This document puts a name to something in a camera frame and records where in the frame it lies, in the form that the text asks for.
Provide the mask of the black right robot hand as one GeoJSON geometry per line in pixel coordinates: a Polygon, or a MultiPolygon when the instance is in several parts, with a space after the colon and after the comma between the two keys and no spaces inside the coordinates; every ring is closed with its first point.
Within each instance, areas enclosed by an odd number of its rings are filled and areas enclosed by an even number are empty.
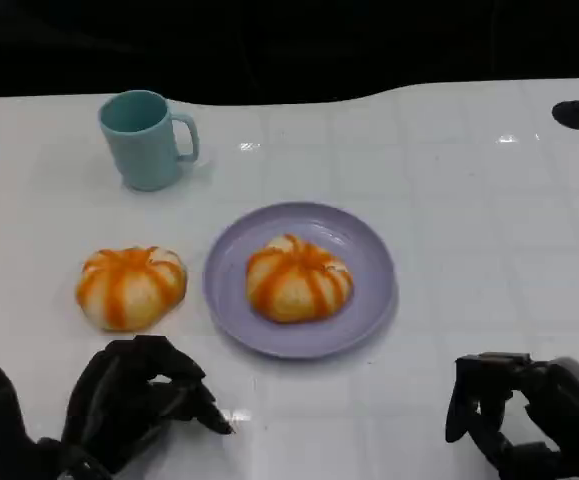
{"type": "Polygon", "coordinates": [[[537,361],[527,354],[485,352],[455,362],[456,379],[445,440],[469,435],[502,479],[579,478],[579,362],[537,361]],[[514,392],[525,411],[556,445],[512,444],[502,433],[505,405],[514,392]]]}

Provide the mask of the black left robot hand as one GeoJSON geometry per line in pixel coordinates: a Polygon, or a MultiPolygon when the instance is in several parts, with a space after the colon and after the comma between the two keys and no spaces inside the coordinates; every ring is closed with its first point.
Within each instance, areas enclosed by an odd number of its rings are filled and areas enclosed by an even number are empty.
{"type": "Polygon", "coordinates": [[[175,421],[233,429],[203,384],[204,371],[164,336],[114,340],[87,364],[71,393],[61,440],[117,474],[175,421]]]}

